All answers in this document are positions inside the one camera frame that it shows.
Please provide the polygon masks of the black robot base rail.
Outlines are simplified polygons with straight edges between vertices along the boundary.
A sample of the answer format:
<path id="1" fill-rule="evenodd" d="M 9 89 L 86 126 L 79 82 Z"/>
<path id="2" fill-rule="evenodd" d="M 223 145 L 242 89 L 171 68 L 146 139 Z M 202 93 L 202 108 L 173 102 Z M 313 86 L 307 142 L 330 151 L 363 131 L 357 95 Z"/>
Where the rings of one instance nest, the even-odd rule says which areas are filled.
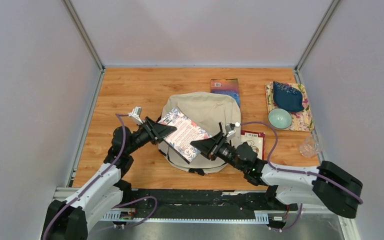
<path id="1" fill-rule="evenodd" d="M 134 189 L 128 206 L 110 210 L 102 221 L 115 224 L 209 223 L 284 224 L 299 210 L 266 196 L 264 190 Z"/>

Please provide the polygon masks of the blue sunset cover book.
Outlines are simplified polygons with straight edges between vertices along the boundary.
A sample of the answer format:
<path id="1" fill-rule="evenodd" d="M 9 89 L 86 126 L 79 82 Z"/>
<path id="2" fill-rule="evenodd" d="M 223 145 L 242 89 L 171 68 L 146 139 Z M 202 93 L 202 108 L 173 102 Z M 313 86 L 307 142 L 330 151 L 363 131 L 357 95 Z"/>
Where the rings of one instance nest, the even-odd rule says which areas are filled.
<path id="1" fill-rule="evenodd" d="M 230 79 L 211 79 L 210 92 L 213 94 L 222 94 L 232 97 L 240 107 L 240 89 L 237 78 Z"/>

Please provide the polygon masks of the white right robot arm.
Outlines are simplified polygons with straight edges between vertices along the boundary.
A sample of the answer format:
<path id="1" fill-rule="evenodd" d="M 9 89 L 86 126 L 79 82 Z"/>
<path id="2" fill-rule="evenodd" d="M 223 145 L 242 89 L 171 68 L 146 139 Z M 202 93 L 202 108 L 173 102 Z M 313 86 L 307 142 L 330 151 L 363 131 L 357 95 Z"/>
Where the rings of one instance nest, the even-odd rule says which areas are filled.
<path id="1" fill-rule="evenodd" d="M 241 171 L 252 185 L 267 186 L 265 203 L 270 209 L 279 209 L 283 204 L 318 205 L 354 219 L 363 203 L 363 183 L 331 161 L 310 167 L 274 164 L 258 158 L 246 142 L 232 146 L 221 132 L 190 144 L 208 160 L 221 159 Z"/>

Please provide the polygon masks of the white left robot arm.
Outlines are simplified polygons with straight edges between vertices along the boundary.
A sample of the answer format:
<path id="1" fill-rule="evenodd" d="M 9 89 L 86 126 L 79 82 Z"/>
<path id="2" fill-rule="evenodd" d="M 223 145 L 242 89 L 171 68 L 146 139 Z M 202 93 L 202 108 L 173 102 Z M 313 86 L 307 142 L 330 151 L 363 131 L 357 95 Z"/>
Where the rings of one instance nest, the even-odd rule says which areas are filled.
<path id="1" fill-rule="evenodd" d="M 177 128 L 146 117 L 131 132 L 124 123 L 114 130 L 109 153 L 98 171 L 64 200 L 53 200 L 46 212 L 42 240 L 86 240 L 94 226 L 114 207 L 133 201 L 131 184 L 123 176 L 133 164 L 131 154 L 147 143 L 161 143 Z"/>

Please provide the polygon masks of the floral cover paperback book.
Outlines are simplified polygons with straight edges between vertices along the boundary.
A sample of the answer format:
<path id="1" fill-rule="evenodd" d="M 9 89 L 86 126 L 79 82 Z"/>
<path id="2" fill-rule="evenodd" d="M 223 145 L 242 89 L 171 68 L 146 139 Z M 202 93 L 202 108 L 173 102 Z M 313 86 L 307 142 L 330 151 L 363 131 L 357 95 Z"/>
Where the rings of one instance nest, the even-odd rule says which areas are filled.
<path id="1" fill-rule="evenodd" d="M 176 127 L 176 130 L 165 137 L 164 141 L 169 147 L 175 150 L 187 164 L 190 164 L 201 153 L 200 150 L 191 145 L 191 142 L 205 140 L 212 136 L 178 108 L 173 108 L 163 116 L 158 123 Z"/>

